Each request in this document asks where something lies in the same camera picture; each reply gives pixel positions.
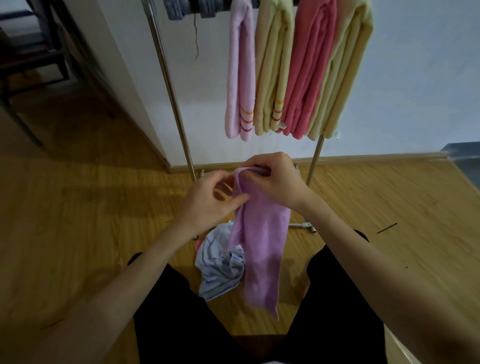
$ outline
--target pink towel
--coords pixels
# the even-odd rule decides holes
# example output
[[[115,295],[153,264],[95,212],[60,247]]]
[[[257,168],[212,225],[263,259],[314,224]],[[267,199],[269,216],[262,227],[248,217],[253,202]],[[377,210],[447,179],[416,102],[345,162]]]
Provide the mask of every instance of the pink towel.
[[[230,7],[230,58],[228,60],[225,133],[240,134],[248,142],[255,105],[255,26],[251,0],[233,0]]]
[[[336,0],[301,0],[285,94],[283,134],[301,139],[322,86],[335,32]]]
[[[235,211],[229,247],[240,244],[245,252],[243,293],[247,302],[266,309],[278,319],[278,280],[290,209],[273,202],[252,181],[242,177],[240,172],[245,169],[270,175],[269,170],[261,167],[235,170],[232,196],[247,192],[251,197]]]

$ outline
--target person's left arm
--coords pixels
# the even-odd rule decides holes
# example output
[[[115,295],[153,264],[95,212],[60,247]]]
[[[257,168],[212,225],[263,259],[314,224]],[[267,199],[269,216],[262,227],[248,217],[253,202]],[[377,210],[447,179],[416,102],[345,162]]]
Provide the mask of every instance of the person's left arm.
[[[231,195],[225,171],[207,173],[194,182],[172,223],[150,248],[78,313],[66,319],[40,344],[30,363],[100,362],[143,302],[175,252],[195,235],[212,227],[243,205],[247,194]]]

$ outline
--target hand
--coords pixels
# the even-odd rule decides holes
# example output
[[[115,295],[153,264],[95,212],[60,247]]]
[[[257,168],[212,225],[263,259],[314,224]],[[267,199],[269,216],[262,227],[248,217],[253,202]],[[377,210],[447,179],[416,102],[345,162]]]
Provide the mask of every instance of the hand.
[[[241,194],[226,201],[215,191],[219,189],[227,196],[232,196],[228,186],[233,187],[233,182],[233,176],[224,170],[206,173],[188,190],[183,206],[173,223],[180,224],[182,229],[188,232],[189,238],[219,223],[250,198],[248,194]]]
[[[283,153],[258,154],[242,164],[242,167],[260,166],[271,170],[269,177],[246,170],[242,175],[250,179],[275,202],[299,212],[302,204],[313,192],[301,179],[290,157]]]

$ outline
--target red towel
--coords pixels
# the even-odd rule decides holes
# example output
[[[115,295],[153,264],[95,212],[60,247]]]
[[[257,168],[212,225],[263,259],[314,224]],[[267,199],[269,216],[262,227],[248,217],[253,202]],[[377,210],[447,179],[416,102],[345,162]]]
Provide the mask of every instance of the red towel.
[[[301,139],[307,131],[330,57],[335,22],[336,0],[300,1],[285,95],[285,135]]]

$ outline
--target yellow towel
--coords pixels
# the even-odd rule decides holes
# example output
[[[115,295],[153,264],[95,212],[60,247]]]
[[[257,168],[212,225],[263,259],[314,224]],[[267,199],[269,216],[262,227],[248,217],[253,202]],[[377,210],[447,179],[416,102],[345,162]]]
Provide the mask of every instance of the yellow towel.
[[[277,130],[282,117],[292,55],[292,0],[262,0],[255,29],[256,92],[253,124],[262,135]]]
[[[310,139],[333,136],[372,31],[370,0],[338,0],[332,53],[305,134]]]

